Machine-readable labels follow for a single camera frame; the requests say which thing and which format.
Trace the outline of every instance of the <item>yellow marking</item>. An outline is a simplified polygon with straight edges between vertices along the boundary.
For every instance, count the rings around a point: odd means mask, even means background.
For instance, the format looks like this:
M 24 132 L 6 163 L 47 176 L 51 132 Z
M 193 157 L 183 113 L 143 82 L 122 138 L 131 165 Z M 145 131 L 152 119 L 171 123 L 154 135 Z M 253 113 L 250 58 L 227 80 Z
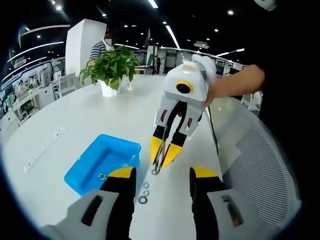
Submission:
M 216 174 L 214 171 L 200 167 L 200 166 L 193 166 L 192 167 L 195 172 L 196 178 L 211 178 L 211 177 L 218 177 L 218 174 Z
M 178 84 L 187 85 L 187 86 L 190 88 L 190 92 L 191 92 L 191 93 L 194 91 L 194 87 L 193 87 L 188 81 L 185 81 L 185 80 L 177 81 L 177 82 L 175 83 L 175 86 L 177 86 Z
M 150 158 L 151 158 L 151 162 L 152 164 L 154 163 L 158 150 L 161 146 L 162 143 L 162 139 L 157 138 L 155 136 L 152 136 L 151 138 L 151 145 L 150 145 Z
M 164 162 L 162 165 L 162 168 L 165 168 L 166 166 L 168 166 L 173 160 L 175 160 L 175 158 L 178 156 L 178 154 L 181 152 L 182 147 L 175 145 L 175 144 L 170 144 L 168 151 L 165 155 L 164 158 Z
M 199 71 L 199 69 L 197 67 L 186 65 L 186 64 L 183 65 L 182 70 L 187 70 L 187 71 L 191 71 L 191 72 L 198 72 Z
M 109 174 L 108 177 L 129 179 L 133 168 L 133 166 L 128 166 L 125 168 L 114 170 L 112 173 Z

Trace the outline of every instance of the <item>metal washer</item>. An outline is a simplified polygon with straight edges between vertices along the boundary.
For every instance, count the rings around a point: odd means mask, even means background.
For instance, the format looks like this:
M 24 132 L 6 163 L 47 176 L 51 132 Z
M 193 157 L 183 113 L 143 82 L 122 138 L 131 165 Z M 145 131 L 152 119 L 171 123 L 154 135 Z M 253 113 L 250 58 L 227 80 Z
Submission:
M 142 192 L 142 194 L 145 196 L 145 197 L 148 197 L 150 195 L 150 191 L 149 190 L 144 190 Z
M 150 184 L 146 181 L 146 182 L 143 183 L 143 187 L 144 187 L 145 189 L 147 189 L 147 188 L 150 187 Z
M 100 179 L 101 181 L 105 180 L 106 178 L 107 178 L 107 175 L 106 175 L 105 173 L 100 173 L 100 174 L 99 174 L 99 179 Z
M 139 202 L 140 204 L 146 204 L 146 203 L 148 202 L 148 198 L 147 198 L 146 196 L 140 196 L 140 197 L 138 198 L 138 202 Z
M 151 171 L 151 173 L 152 173 L 152 175 L 155 175 L 155 176 L 159 174 L 159 172 L 156 172 L 155 169 L 153 169 L 153 170 Z

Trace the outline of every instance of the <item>striped shirt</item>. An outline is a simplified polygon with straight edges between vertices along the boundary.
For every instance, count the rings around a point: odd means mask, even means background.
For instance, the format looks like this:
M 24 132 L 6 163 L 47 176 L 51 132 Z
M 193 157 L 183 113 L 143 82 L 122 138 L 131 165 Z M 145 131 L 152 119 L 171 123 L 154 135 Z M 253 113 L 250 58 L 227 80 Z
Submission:
M 91 50 L 91 54 L 90 54 L 90 60 L 92 59 L 97 59 L 101 56 L 101 54 L 103 54 L 105 51 L 111 51 L 113 50 L 114 47 L 113 46 L 109 46 L 109 45 L 105 45 L 105 43 L 101 40 L 98 41 Z

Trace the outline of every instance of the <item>yellow circular sensor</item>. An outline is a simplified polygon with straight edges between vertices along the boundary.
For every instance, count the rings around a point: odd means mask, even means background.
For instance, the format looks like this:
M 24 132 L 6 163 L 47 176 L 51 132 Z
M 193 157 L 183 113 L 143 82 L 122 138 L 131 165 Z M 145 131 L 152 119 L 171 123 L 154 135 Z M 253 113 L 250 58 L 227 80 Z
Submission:
M 175 87 L 182 94 L 188 94 L 194 91 L 193 86 L 187 81 L 177 81 Z

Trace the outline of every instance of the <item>potted plant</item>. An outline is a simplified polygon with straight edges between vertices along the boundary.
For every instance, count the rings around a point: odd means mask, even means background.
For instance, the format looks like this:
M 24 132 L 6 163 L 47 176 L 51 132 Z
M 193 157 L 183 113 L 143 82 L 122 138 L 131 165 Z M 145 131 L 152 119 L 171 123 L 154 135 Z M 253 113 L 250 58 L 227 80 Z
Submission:
M 104 52 L 94 60 L 93 65 L 88 61 L 79 76 L 82 79 L 82 84 L 84 84 L 84 79 L 88 77 L 91 78 L 93 84 L 98 82 L 102 95 L 109 97 L 118 94 L 121 82 L 127 80 L 124 79 L 124 76 L 131 83 L 134 78 L 135 66 L 138 65 L 138 60 L 129 49 L 118 47 L 115 50 Z
M 32 93 L 32 90 L 35 88 L 35 85 L 33 83 L 30 83 L 28 88 L 29 88 L 29 93 Z

